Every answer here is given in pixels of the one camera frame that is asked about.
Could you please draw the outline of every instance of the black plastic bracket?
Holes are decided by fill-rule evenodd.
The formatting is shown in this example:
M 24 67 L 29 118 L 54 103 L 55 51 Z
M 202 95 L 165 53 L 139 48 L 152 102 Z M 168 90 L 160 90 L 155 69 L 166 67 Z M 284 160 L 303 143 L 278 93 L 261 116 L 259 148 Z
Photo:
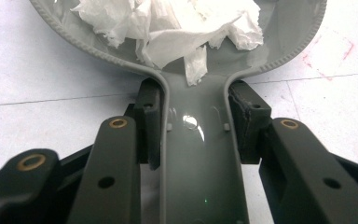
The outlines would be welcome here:
M 67 223 L 141 223 L 135 121 L 103 122 L 89 154 Z
M 150 169 L 160 165 L 161 108 L 162 90 L 152 78 L 144 80 L 131 113 L 131 105 L 126 114 L 133 114 L 139 135 L 139 159 L 149 163 Z
M 48 209 L 42 223 L 66 223 L 92 147 L 85 147 L 60 160 L 62 182 L 57 187 L 57 191 L 52 199 L 53 205 Z
M 358 223 L 358 184 L 304 124 L 274 119 L 260 176 L 276 223 Z
M 42 223 L 61 183 L 60 162 L 49 149 L 32 149 L 0 170 L 0 223 Z
M 228 100 L 241 163 L 258 164 L 260 155 L 256 145 L 260 132 L 269 126 L 271 107 L 243 81 L 236 81 L 230 86 Z

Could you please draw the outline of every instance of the round hole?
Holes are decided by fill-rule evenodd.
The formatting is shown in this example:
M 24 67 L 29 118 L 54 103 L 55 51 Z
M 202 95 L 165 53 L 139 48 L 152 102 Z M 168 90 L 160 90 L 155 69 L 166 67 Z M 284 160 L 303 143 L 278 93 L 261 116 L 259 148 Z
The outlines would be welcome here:
M 339 182 L 332 178 L 325 178 L 324 183 L 325 183 L 325 185 L 327 185 L 328 187 L 330 187 L 332 189 L 340 189 L 341 188 L 341 185 L 339 184 Z
M 289 129 L 296 129 L 298 128 L 298 124 L 290 119 L 284 119 L 281 121 L 281 124 Z
M 107 189 L 115 184 L 115 179 L 111 176 L 104 177 L 98 182 L 98 187 L 101 189 Z
M 152 104 L 145 104 L 145 105 L 144 105 L 144 108 L 145 108 L 145 109 L 150 109 L 151 107 L 153 107 Z
M 17 163 L 17 169 L 20 171 L 30 171 L 36 169 L 45 163 L 46 157 L 42 154 L 33 154 L 25 157 Z
M 112 128 L 122 128 L 127 125 L 127 121 L 125 119 L 114 119 L 109 123 Z

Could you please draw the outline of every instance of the gray plastic part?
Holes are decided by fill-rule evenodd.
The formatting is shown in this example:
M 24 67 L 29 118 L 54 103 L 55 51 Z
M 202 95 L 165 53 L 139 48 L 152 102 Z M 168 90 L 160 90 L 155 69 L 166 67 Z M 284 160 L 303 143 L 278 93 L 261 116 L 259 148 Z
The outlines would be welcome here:
M 219 50 L 208 48 L 208 74 L 191 88 L 186 85 L 183 59 L 159 71 L 137 60 L 134 40 L 126 40 L 118 49 L 108 47 L 70 10 L 78 0 L 30 1 L 48 25 L 74 46 L 161 85 L 161 223 L 246 222 L 236 136 L 223 128 L 225 123 L 234 127 L 228 87 L 296 57 L 318 31 L 326 0 L 256 0 L 264 45 L 238 51 L 225 40 Z M 167 123 L 172 125 L 169 132 Z

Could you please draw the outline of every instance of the tile grout line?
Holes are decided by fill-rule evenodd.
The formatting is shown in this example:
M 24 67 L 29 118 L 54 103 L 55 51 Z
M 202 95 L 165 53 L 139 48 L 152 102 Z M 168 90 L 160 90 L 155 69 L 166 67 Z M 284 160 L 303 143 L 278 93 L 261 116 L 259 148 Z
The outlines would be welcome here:
M 293 94 L 292 94 L 292 89 L 290 89 L 290 86 L 289 86 L 289 81 L 285 81 L 285 82 L 286 82 L 287 88 L 289 89 L 290 97 L 292 97 L 293 104 L 295 105 L 295 110 L 298 115 L 298 120 L 301 121 L 301 117 L 300 117 L 300 114 L 298 113 L 298 109 L 297 109 L 297 104 L 296 104 L 295 98 L 293 97 Z
M 41 100 L 41 101 L 27 101 L 27 102 L 17 102 L 17 103 L 7 103 L 0 105 L 26 105 L 26 104 L 37 104 L 45 102 L 56 102 L 56 101 L 70 101 L 70 100 L 81 100 L 81 99 L 91 99 L 91 98 L 103 98 L 108 96 L 120 96 L 120 95 L 136 95 L 136 93 L 125 93 L 125 94 L 108 94 L 108 95 L 97 95 L 97 96 L 83 96 L 83 97 L 73 97 L 73 98 L 63 98 L 63 99 L 54 99 L 54 100 Z
M 358 74 L 339 75 L 339 76 L 334 76 L 334 77 L 331 77 L 331 78 L 335 78 L 335 77 L 354 77 L 354 76 L 358 76 Z M 287 81 L 314 80 L 314 79 L 321 79 L 321 78 L 326 78 L 326 77 L 305 77 L 305 78 L 294 78 L 294 79 L 287 79 L 287 80 L 246 82 L 246 83 L 248 83 L 248 84 L 266 84 L 266 83 L 287 82 Z

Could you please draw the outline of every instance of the white tile floor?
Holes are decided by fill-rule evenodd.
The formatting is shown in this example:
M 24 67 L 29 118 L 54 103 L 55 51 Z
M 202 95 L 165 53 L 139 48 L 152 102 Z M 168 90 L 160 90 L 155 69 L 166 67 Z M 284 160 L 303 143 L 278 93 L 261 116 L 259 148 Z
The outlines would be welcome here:
M 27 1 L 0 0 L 0 167 L 29 148 L 65 157 L 92 144 L 100 123 L 123 113 L 143 79 L 66 43 Z M 301 120 L 330 151 L 358 161 L 358 1 L 329 0 L 323 26 L 304 52 L 245 80 L 274 118 Z M 257 167 L 242 170 L 251 222 L 271 222 Z M 153 181 L 144 175 L 145 182 Z M 144 197 L 153 220 L 158 197 Z

